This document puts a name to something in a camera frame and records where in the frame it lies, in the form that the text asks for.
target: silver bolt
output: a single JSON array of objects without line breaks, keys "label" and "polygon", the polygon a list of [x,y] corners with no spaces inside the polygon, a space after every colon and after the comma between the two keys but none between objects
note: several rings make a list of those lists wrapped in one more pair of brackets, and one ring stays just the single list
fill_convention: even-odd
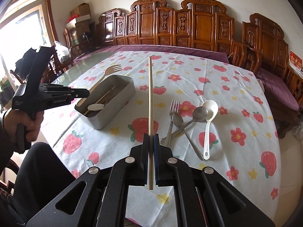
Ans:
[{"label": "silver bolt", "polygon": [[175,164],[175,163],[178,162],[178,160],[177,160],[176,158],[171,157],[171,158],[169,158],[169,159],[167,160],[167,162],[170,163],[170,164]]},{"label": "silver bolt", "polygon": [[211,167],[206,167],[206,168],[204,168],[204,172],[206,174],[213,174],[214,173],[214,169],[211,168]]},{"label": "silver bolt", "polygon": [[98,171],[99,171],[99,169],[95,166],[88,169],[88,172],[90,174],[96,174]]},{"label": "silver bolt", "polygon": [[134,163],[134,157],[127,157],[127,158],[125,159],[125,162],[126,162],[126,163]]}]

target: fork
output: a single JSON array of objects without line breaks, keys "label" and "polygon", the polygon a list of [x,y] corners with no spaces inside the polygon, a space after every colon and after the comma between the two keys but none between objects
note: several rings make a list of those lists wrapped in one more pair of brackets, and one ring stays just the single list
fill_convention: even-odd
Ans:
[{"label": "fork", "polygon": [[170,146],[170,140],[171,140],[171,136],[172,136],[172,125],[173,125],[172,116],[173,116],[174,113],[179,112],[179,104],[180,104],[179,100],[178,101],[172,100],[172,104],[171,104],[171,107],[170,107],[170,110],[169,110],[169,116],[171,118],[171,122],[170,122],[170,125],[169,125],[169,130],[167,132],[166,140],[165,140],[165,143],[164,143],[164,146],[166,146],[166,147]]},{"label": "fork", "polygon": [[[120,72],[120,71],[122,71],[122,70],[123,70],[123,69],[122,69],[121,65],[109,66],[109,67],[105,70],[103,77],[102,77],[97,83],[94,84],[94,86],[89,90],[89,92],[92,93],[93,90],[94,90],[94,89],[103,81],[103,79],[104,79],[106,76],[111,75],[111,74],[113,74],[113,73],[115,73],[115,72]],[[85,100],[86,100],[86,98],[81,99],[76,105],[77,105],[77,106],[81,106],[81,105],[84,103]]]}]

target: tablecloth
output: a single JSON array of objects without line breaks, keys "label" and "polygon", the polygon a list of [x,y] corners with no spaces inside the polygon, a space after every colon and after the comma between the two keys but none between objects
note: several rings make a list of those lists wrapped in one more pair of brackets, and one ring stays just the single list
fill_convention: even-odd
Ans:
[{"label": "tablecloth", "polygon": [[[118,52],[76,79],[71,86],[92,87],[110,65],[134,78],[136,94],[102,130],[85,124],[74,105],[45,111],[42,132],[75,177],[91,166],[107,168],[142,143],[148,118],[148,57],[153,62],[154,128],[160,139],[169,127],[172,99],[180,100],[187,122],[205,100],[218,103],[210,126],[210,159],[201,162],[184,135],[172,140],[173,155],[202,169],[211,166],[273,219],[278,204],[281,159],[275,123],[266,98],[250,71],[205,58],[160,52]],[[201,154],[206,123],[188,134]],[[177,226],[172,187],[131,186],[126,217],[142,226]]]}]

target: purple cushion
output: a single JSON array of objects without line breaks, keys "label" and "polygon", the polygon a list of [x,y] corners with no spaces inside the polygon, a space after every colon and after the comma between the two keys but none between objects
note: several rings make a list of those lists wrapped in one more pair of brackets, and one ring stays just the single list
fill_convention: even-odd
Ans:
[{"label": "purple cushion", "polygon": [[265,95],[268,94],[275,97],[278,102],[292,110],[299,110],[299,105],[296,99],[293,97],[281,78],[262,68],[260,68],[256,78],[262,81],[265,89]]}]

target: utensil box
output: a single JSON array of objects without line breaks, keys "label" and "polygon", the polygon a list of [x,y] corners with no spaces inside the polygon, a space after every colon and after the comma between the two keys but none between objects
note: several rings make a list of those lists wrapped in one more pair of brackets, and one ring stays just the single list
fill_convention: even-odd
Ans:
[{"label": "utensil box", "polygon": [[[93,117],[86,117],[84,113],[87,107],[96,103],[112,86],[122,89],[105,107],[100,110]],[[121,75],[111,75],[104,79],[96,88],[90,93],[89,97],[82,105],[75,105],[75,110],[80,114],[81,119],[96,130],[102,129],[110,122],[119,110],[130,100],[135,94],[134,80],[131,77]]]}]

